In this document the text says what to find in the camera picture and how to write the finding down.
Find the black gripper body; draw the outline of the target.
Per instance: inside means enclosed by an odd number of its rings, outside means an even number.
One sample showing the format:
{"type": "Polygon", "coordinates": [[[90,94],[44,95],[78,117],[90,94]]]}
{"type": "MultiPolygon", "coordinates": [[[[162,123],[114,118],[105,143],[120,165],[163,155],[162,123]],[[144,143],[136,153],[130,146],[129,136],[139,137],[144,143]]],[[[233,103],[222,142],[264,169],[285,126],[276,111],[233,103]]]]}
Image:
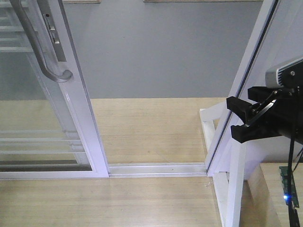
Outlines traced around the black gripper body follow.
{"type": "Polygon", "coordinates": [[[248,98],[251,107],[248,126],[264,131],[264,138],[303,136],[303,95],[292,88],[251,87],[248,98]]]}

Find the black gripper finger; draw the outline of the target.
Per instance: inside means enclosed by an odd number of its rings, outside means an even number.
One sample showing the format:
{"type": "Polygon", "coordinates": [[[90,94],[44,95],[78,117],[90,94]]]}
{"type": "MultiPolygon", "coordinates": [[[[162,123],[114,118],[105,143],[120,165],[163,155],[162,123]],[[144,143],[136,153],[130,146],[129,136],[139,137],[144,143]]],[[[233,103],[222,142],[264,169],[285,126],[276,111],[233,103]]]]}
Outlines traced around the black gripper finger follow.
{"type": "Polygon", "coordinates": [[[273,121],[271,119],[259,120],[250,126],[232,125],[232,138],[239,143],[244,143],[250,140],[266,139],[281,136],[279,132],[284,128],[284,123],[281,121],[273,121]]]}
{"type": "Polygon", "coordinates": [[[256,101],[255,104],[231,96],[226,99],[227,109],[236,114],[244,125],[253,125],[283,95],[284,88],[251,87],[248,98],[256,101]]]}

